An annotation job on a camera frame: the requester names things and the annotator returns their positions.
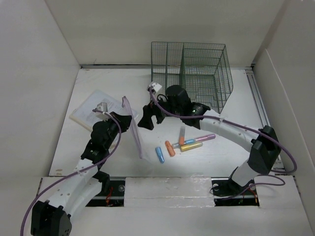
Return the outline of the clear zip pouch purple zipper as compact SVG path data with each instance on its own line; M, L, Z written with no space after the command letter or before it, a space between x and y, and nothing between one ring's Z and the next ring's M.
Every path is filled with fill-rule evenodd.
M139 113L132 108L126 96L122 97L122 108L128 115L131 116L129 129L135 142L137 156L143 163L153 165L151 155L147 152L147 148L145 147L144 141L137 126L136 119L138 118Z

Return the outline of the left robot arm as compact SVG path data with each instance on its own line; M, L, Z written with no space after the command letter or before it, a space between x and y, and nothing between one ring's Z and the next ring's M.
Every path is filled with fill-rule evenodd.
M110 176L100 169L111 156L113 143L119 143L122 133L132 122L132 116L106 113L106 121L93 125L91 138L72 174L57 181L57 191L46 201L32 207L31 235L68 236L74 218L96 196L110 188Z

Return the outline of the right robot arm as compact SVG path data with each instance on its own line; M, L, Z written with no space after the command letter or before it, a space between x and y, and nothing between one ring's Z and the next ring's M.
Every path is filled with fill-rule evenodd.
M215 133L240 145L250 155L228 179L227 187L234 194L244 190L256 176L271 172L281 152L281 148L276 145L278 139L272 127L266 125L263 129L255 130L228 121L208 106L192 102L179 85L167 88L166 100L158 99L157 92L161 89L162 86L155 82L148 85L151 100L143 107L143 117L138 127L153 130L152 116L156 117L158 124L166 116L175 117L187 126Z

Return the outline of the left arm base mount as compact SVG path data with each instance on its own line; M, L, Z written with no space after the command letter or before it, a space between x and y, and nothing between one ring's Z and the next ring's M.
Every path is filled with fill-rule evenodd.
M125 199L126 178L110 177L99 171L94 178L101 184L101 192L94 196L86 207L123 207Z

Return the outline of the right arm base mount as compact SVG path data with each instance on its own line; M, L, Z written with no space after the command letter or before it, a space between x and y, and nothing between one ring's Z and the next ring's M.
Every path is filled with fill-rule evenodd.
M256 190L244 189L254 184L251 179L245 186L240 186L232 180L232 172L228 179L212 179L212 187L209 192L214 196L216 207L231 207L231 206L258 206Z

